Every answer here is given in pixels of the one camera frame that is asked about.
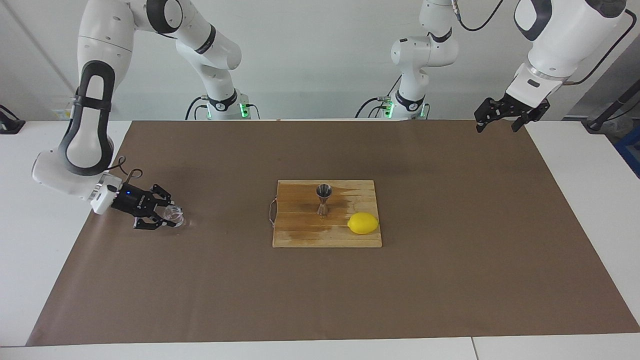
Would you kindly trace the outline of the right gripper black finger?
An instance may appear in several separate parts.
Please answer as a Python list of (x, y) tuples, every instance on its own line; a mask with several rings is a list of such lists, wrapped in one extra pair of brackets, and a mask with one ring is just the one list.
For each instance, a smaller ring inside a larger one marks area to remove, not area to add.
[(157, 230), (160, 227), (170, 227), (175, 228), (177, 224), (169, 219), (159, 218), (159, 217), (151, 217), (144, 218), (141, 216), (134, 217), (134, 228), (136, 230)]
[(158, 207), (169, 207), (175, 204), (172, 195), (158, 184), (151, 187), (150, 193)]

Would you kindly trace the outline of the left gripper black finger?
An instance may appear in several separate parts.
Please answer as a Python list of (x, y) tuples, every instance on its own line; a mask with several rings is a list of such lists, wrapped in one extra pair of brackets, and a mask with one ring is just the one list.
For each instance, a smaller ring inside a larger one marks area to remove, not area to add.
[(526, 124), (530, 122), (539, 121), (544, 114), (546, 114), (547, 110), (550, 109), (551, 105), (548, 100), (543, 100), (541, 104), (537, 107), (525, 111), (519, 116), (511, 125), (512, 132), (516, 133), (521, 128), (523, 128)]
[(482, 133), (489, 123), (500, 120), (503, 117), (503, 113), (508, 111), (508, 104), (502, 100), (494, 100), (494, 98), (488, 97), (482, 101), (478, 108), (474, 111), (474, 118), (476, 121), (476, 130), (478, 133)]

